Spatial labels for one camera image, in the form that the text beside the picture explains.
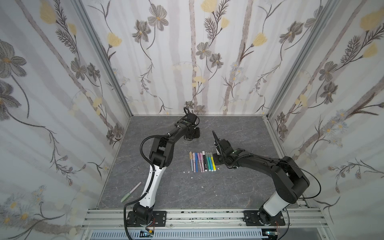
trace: wallpaper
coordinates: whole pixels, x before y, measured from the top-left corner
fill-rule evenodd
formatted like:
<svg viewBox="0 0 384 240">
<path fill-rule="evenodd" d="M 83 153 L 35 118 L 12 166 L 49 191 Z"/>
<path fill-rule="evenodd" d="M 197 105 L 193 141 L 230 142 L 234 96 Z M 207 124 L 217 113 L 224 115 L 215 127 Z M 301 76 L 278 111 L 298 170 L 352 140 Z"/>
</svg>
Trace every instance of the wallpaper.
<svg viewBox="0 0 384 240">
<path fill-rule="evenodd" d="M 128 117 L 70 1 L 0 1 L 0 232 L 80 239 Z"/>
<path fill-rule="evenodd" d="M 266 114 L 326 4 L 82 2 L 134 114 Z"/>
<path fill-rule="evenodd" d="M 383 53 L 383 2 L 341 1 L 270 118 L 339 240 L 384 233 Z"/>
</svg>

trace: row of markers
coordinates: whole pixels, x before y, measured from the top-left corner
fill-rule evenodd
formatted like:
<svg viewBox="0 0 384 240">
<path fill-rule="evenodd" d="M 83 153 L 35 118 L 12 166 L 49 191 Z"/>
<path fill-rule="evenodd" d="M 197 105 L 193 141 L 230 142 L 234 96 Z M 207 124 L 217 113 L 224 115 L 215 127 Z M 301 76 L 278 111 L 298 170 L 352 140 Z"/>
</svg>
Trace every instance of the row of markers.
<svg viewBox="0 0 384 240">
<path fill-rule="evenodd" d="M 214 156 L 211 152 L 189 152 L 189 159 L 193 172 L 216 171 Z"/>
</svg>

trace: white cable tray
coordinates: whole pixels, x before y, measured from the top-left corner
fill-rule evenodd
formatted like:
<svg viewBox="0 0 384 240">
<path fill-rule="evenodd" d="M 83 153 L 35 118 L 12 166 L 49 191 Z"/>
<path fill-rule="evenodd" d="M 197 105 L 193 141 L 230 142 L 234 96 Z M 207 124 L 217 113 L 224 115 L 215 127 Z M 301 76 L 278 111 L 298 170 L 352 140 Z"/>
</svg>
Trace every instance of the white cable tray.
<svg viewBox="0 0 384 240">
<path fill-rule="evenodd" d="M 132 239 L 257 239 L 268 238 L 261 229 L 155 229 L 153 237 L 140 237 L 140 230 L 128 230 Z M 126 240 L 124 230 L 93 230 L 90 240 Z"/>
</svg>

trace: wall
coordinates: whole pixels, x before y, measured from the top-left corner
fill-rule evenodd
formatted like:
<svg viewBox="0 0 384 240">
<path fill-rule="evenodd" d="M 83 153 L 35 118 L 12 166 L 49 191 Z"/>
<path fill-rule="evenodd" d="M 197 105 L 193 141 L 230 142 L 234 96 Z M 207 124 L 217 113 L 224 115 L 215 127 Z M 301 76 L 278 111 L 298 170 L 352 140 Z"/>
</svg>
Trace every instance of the wall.
<svg viewBox="0 0 384 240">
<path fill-rule="evenodd" d="M 326 1 L 83 0 L 134 114 L 265 114 Z"/>
<path fill-rule="evenodd" d="M 71 2 L 58 4 L 0 2 L 2 238 L 80 239 L 128 123 Z"/>
<path fill-rule="evenodd" d="M 382 1 L 341 1 L 270 118 L 338 240 L 384 233 L 383 37 Z"/>
</svg>

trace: gray table surface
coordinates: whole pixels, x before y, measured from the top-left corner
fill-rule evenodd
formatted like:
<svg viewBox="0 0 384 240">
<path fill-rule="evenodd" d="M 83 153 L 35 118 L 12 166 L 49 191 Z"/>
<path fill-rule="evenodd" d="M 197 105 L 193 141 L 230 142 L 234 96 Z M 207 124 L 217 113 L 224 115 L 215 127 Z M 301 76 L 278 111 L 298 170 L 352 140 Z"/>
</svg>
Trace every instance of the gray table surface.
<svg viewBox="0 0 384 240">
<path fill-rule="evenodd" d="M 139 182 L 142 182 L 141 186 L 128 200 L 141 196 L 149 164 L 140 156 L 140 143 L 149 135 L 166 134 L 179 118 L 132 117 L 98 208 L 122 208 L 121 198 Z M 278 157 L 262 117 L 200 116 L 199 127 L 200 138 L 193 141 L 181 138 L 175 144 L 174 158 L 157 190 L 155 208 L 260 207 L 275 192 L 269 176 L 247 168 L 227 169 L 225 165 L 217 166 L 216 172 L 194 173 L 189 151 L 214 152 L 212 130 L 215 130 L 219 138 L 225 138 L 234 148 Z M 152 140 L 148 140 L 143 147 L 147 156 L 151 146 Z"/>
</svg>

